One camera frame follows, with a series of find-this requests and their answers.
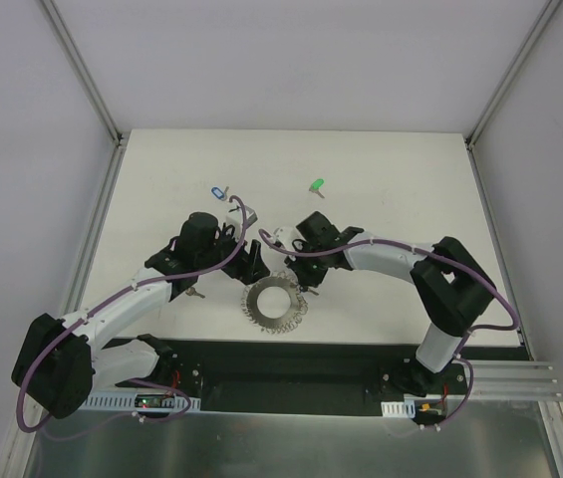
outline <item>white circle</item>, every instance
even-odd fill
[[[288,293],[280,287],[268,287],[257,297],[259,311],[270,319],[279,319],[288,312],[292,302]]]

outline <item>white work surface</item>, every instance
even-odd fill
[[[325,199],[308,192],[322,177]],[[131,134],[84,304],[107,296],[178,235],[194,211],[220,223],[227,204],[210,192],[229,186],[256,210],[248,230],[294,226],[315,210],[339,230],[359,226],[397,240],[459,239],[504,291],[469,159],[459,134],[401,132],[136,129]],[[264,246],[272,271],[284,256]],[[215,272],[199,279],[206,296],[179,296],[128,327],[123,337],[418,344],[429,318],[414,286],[366,271],[330,270],[306,294],[303,323],[270,335],[241,310],[244,286]],[[509,324],[492,303],[478,323]],[[479,331],[470,345],[517,346],[515,332]]]

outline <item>metal key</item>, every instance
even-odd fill
[[[308,189],[308,191],[310,192],[314,192],[316,195],[318,195],[321,199],[325,199],[325,196],[323,194],[321,194],[321,191],[318,189],[314,189],[312,186],[310,186],[310,188]]]
[[[200,297],[201,299],[205,299],[205,296],[203,294],[198,293],[194,287],[187,289],[185,291],[185,295],[190,297]]]

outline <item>white wall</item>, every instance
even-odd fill
[[[563,382],[563,7],[476,152],[531,342]]]
[[[58,0],[120,127],[468,133],[545,0]]]
[[[15,358],[58,312],[111,152],[36,2],[0,2],[0,447]]]

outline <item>small tool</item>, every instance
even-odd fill
[[[210,192],[214,197],[219,199],[220,201],[225,201],[228,198],[228,189],[230,186],[225,186],[225,189],[221,190],[217,186],[214,186],[210,189]]]
[[[187,289],[185,291],[185,295],[190,297],[200,297],[201,299],[205,299],[205,296],[203,294],[198,293],[194,287]]]
[[[317,179],[316,181],[314,181],[312,184],[310,184],[310,188],[308,189],[308,191],[310,192],[314,192],[315,194],[317,194],[321,199],[325,199],[325,196],[323,194],[321,194],[321,191],[319,191],[319,188],[323,185],[325,181],[321,178]]]

